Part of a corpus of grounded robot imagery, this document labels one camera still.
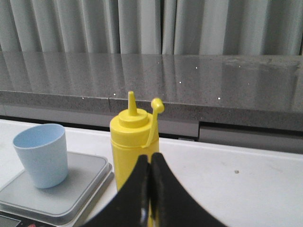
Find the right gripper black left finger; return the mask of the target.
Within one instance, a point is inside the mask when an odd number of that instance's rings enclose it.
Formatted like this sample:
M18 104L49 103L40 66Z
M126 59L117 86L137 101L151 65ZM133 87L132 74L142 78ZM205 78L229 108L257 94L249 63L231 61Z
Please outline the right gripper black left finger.
M149 218L147 155L140 155L130 176L115 197L84 227L146 227Z

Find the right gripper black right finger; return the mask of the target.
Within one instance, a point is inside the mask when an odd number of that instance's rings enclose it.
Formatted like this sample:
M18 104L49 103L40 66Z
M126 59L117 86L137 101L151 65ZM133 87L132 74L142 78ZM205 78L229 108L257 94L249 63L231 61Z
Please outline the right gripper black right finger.
M154 153L151 160L151 211L155 226L225 226L191 197L161 153Z

